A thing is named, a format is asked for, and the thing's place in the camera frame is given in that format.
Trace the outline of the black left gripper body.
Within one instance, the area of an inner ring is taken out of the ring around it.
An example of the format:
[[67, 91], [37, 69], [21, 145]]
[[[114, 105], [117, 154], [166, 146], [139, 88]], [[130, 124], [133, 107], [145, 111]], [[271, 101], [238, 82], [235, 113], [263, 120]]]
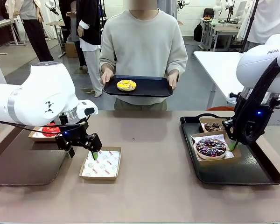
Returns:
[[72, 147], [83, 147], [88, 149], [87, 133], [79, 130], [68, 130], [55, 137], [57, 146], [60, 150], [69, 151]]

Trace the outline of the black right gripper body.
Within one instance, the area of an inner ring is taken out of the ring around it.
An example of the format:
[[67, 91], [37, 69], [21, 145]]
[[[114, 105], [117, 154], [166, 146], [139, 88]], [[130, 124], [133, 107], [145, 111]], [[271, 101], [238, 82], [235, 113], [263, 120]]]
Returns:
[[273, 113], [270, 104], [259, 105], [256, 109], [244, 110], [244, 103], [235, 107], [232, 117], [233, 139], [244, 145], [250, 145], [264, 133], [264, 129]]

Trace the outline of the person's right hand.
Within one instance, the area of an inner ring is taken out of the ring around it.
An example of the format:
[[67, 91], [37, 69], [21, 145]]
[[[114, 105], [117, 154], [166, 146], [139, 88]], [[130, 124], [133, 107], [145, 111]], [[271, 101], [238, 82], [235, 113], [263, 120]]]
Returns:
[[106, 69], [101, 77], [103, 86], [105, 86], [105, 84], [108, 83], [112, 77], [113, 77], [113, 71], [110, 69]]

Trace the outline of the person's left hand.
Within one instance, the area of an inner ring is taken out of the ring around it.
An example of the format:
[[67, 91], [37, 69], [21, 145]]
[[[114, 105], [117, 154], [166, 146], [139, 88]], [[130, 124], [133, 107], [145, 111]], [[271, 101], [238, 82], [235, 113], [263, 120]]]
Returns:
[[172, 88], [172, 90], [175, 90], [177, 87], [177, 79], [179, 77], [179, 71], [178, 70], [172, 70], [168, 74], [168, 84]]

